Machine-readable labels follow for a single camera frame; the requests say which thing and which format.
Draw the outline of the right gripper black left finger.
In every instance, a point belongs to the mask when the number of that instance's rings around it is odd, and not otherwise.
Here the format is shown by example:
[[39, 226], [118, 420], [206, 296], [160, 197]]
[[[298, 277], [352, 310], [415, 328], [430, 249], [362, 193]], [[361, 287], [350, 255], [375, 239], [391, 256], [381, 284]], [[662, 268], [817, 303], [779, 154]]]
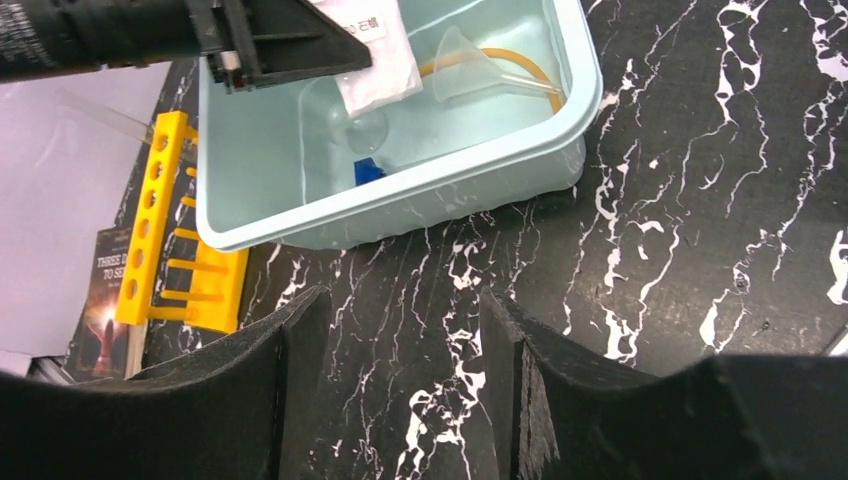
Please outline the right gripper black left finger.
[[5, 479], [300, 479], [329, 337], [316, 286], [126, 380], [1, 378]]

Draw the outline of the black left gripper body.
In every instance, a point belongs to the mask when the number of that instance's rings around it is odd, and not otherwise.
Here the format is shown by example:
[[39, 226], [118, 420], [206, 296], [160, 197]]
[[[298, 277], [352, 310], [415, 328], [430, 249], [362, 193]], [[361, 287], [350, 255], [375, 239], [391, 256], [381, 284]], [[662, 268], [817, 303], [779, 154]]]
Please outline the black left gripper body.
[[3, 1], [1, 81], [146, 67], [196, 56], [184, 1]]

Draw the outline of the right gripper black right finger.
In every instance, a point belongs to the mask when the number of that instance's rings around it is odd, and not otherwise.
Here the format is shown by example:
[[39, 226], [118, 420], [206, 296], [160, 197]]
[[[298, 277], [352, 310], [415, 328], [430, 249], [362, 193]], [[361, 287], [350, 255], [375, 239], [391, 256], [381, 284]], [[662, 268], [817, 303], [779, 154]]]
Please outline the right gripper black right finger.
[[655, 377], [485, 289], [480, 329], [502, 479], [843, 479], [847, 361], [710, 356]]

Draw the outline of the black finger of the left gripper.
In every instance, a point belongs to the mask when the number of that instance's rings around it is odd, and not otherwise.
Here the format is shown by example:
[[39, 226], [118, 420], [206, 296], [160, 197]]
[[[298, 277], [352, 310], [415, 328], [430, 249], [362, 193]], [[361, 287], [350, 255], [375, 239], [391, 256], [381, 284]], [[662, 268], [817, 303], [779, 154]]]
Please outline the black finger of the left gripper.
[[369, 48], [310, 1], [188, 1], [213, 81], [249, 91], [373, 65]]

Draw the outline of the clear glass beaker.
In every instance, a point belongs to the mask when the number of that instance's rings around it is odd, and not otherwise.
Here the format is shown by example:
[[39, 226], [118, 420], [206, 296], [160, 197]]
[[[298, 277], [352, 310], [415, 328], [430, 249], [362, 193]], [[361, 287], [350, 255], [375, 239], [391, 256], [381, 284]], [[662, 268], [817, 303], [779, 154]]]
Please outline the clear glass beaker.
[[328, 132], [333, 144], [369, 156], [379, 150], [389, 133], [388, 117], [381, 110], [371, 110], [350, 117], [344, 106], [330, 111]]

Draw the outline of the white paper packet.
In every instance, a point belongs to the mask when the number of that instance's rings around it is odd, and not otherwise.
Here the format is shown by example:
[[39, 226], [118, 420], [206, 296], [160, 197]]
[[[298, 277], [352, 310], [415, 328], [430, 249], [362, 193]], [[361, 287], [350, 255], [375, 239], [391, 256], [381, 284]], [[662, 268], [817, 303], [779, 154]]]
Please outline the white paper packet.
[[370, 67], [335, 76], [350, 117], [401, 101], [423, 89], [398, 1], [328, 0], [313, 4], [369, 50]]

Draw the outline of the blue cylinder base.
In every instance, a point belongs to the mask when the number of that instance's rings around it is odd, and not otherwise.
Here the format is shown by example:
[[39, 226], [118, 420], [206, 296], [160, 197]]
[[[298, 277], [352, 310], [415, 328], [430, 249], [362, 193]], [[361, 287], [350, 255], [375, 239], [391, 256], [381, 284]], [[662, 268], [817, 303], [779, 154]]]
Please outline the blue cylinder base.
[[355, 161], [353, 171], [356, 186], [363, 186], [387, 176], [385, 170], [372, 157]]

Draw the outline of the clear plastic funnel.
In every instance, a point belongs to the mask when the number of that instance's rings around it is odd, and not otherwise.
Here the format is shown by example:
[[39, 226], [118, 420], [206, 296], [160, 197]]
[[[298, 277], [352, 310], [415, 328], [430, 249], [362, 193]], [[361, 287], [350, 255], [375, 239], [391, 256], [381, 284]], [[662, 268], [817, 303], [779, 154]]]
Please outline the clear plastic funnel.
[[563, 88], [526, 56], [503, 48], [479, 48], [456, 26], [445, 31], [435, 59], [423, 67], [421, 75], [432, 77], [432, 92], [440, 103], [501, 85], [556, 101], [563, 95]]

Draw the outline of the tan rubber tube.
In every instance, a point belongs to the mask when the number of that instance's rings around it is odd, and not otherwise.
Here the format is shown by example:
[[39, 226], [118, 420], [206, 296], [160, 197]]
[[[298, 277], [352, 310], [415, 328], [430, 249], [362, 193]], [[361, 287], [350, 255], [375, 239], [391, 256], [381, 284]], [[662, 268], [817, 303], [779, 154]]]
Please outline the tan rubber tube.
[[503, 48], [450, 45], [418, 67], [440, 104], [463, 104], [500, 97], [545, 100], [559, 112], [566, 96], [560, 83], [528, 57]]

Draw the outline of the white plastic lid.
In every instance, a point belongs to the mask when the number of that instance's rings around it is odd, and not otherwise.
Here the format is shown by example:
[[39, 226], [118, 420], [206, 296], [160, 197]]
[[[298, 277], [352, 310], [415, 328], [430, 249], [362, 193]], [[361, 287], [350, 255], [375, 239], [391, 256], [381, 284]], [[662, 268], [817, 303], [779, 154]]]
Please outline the white plastic lid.
[[829, 357], [840, 357], [847, 355], [848, 329], [844, 327], [826, 346], [823, 354]]

